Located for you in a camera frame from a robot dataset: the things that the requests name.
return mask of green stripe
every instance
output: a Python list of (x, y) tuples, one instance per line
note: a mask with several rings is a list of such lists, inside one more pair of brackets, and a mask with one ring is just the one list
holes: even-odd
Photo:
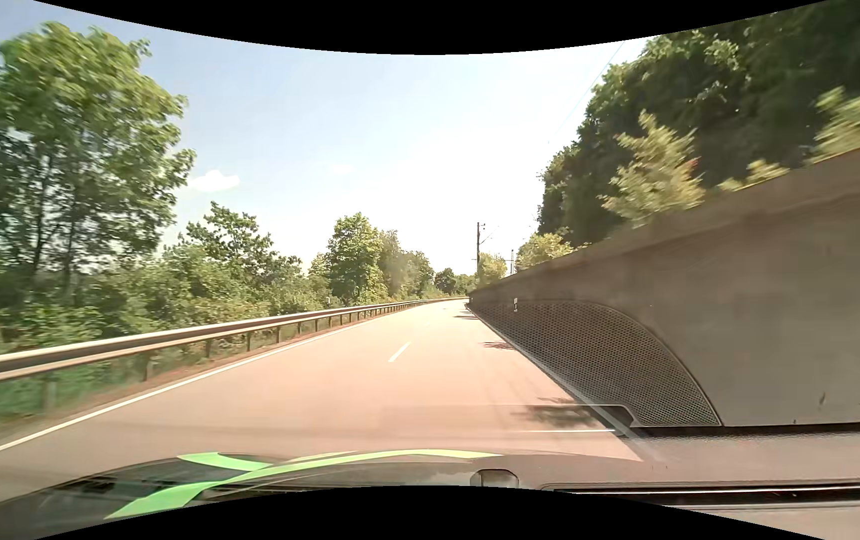
[(343, 455), (340, 457), (331, 457), (329, 459), (319, 459), (309, 462), (301, 461), (298, 463), (287, 463), (267, 467), (257, 471), (245, 472), (226, 480), (197, 482), (161, 489), (147, 497), (137, 498), (123, 508), (120, 508), (116, 512), (106, 516), (106, 519), (135, 516), (139, 514), (147, 514), (149, 512), (159, 512), (162, 510), (181, 509), (203, 491), (219, 485), (242, 483), (255, 479), (282, 475), (285, 473), (315, 469), (316, 467), (341, 465), (343, 463), (353, 463), (355, 461), (378, 460), (380, 458), (395, 458), (399, 456), (439, 456), (444, 458), (456, 457), (457, 459), (462, 460), (473, 460), (477, 458), (495, 458), (498, 457), (499, 454), (485, 453), (482, 451), (465, 451), (460, 449), (392, 449), (388, 451), (360, 453), (357, 455)]
[(218, 451), (205, 451), (203, 453), (185, 453), (178, 455), (178, 458), (184, 461), (199, 463), (200, 465), (212, 465), (222, 469), (234, 469), (236, 471), (257, 471), (266, 469), (272, 466), (272, 463), (262, 463), (260, 461), (247, 461), (238, 457), (229, 457), (220, 454)]
[(330, 456), (342, 456), (344, 454), (352, 454), (352, 452), (351, 451), (329, 451), (328, 453), (318, 453), (316, 455), (305, 455), (304, 457), (294, 457), (293, 459), (288, 459), (287, 463), (294, 463), (296, 461), (319, 460), (320, 458), (329, 458)]

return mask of utility pole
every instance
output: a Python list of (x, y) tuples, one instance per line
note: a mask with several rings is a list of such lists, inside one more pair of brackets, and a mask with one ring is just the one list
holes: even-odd
[(480, 223), (479, 221), (477, 222), (477, 285), (479, 285), (479, 284), (480, 284), (480, 277), (481, 277), (481, 271), (480, 271), (480, 269), (481, 269), (481, 266), (480, 266), (480, 244), (481, 244), (482, 242), (480, 241), (480, 231), (482, 230), (482, 228), (481, 228), (481, 227), (485, 227), (485, 226), (486, 226), (486, 224), (485, 224), (485, 223)]

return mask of vegetation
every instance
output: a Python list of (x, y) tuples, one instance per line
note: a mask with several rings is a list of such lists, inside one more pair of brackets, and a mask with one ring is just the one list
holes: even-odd
[[(337, 220), (308, 273), (273, 250), (256, 216), (215, 202), (161, 250), (196, 156), (177, 148), (188, 101), (140, 72), (148, 56), (146, 41), (56, 23), (0, 45), (0, 354), (465, 293), (471, 277), (436, 279), (421, 251), (359, 213)], [(201, 358), (184, 347), (48, 377), (61, 396), (85, 394), (150, 361)], [(39, 377), (0, 383), (0, 418), (40, 401)]]
[(545, 263), (547, 260), (562, 257), (573, 251), (574, 249), (570, 244), (559, 234), (534, 232), (530, 239), (517, 251), (516, 270), (526, 270), (536, 264)]
[(860, 2), (652, 38), (594, 88), (540, 179), (538, 232), (570, 245), (860, 147)]
[(480, 276), (478, 286), (483, 287), (495, 283), (507, 275), (507, 262), (498, 254), (480, 253)]

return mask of roadside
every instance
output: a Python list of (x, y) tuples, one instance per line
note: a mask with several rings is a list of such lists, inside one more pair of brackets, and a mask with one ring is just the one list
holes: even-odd
[(154, 373), (153, 376), (145, 381), (135, 381), (129, 384), (115, 386), (113, 388), (103, 390), (94, 394), (85, 396), (82, 399), (76, 399), (71, 403), (54, 408), (47, 413), (28, 415), (22, 418), (13, 418), (7, 421), (0, 422), (0, 445), (7, 441), (21, 438), (30, 434), (46, 430), (52, 426), (57, 426), (63, 422), (72, 420), (78, 416), (90, 413), (96, 409), (110, 407), (116, 403), (129, 400), (142, 394), (152, 392), (158, 388), (180, 383), (185, 379), (195, 377), (201, 373), (212, 371), (225, 367), (227, 365), (241, 362), (259, 354), (288, 347), (294, 343), (305, 341), (310, 338), (326, 335), (332, 331), (350, 328), (361, 323), (392, 315), (395, 313), (384, 313), (371, 316), (366, 319), (347, 322), (342, 325), (334, 325), (332, 327), (320, 329), (319, 331), (304, 331), (299, 335), (295, 335), (288, 339), (282, 339), (277, 343), (270, 343), (260, 347), (254, 347), (252, 350), (233, 353), (232, 355), (211, 358), (208, 361), (199, 362), (192, 365), (184, 365), (173, 369)]

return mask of cloud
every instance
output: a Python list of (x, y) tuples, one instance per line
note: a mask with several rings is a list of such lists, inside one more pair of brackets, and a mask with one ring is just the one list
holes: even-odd
[(223, 176), (220, 171), (210, 171), (188, 182), (191, 189), (203, 192), (229, 190), (239, 184), (239, 176)]

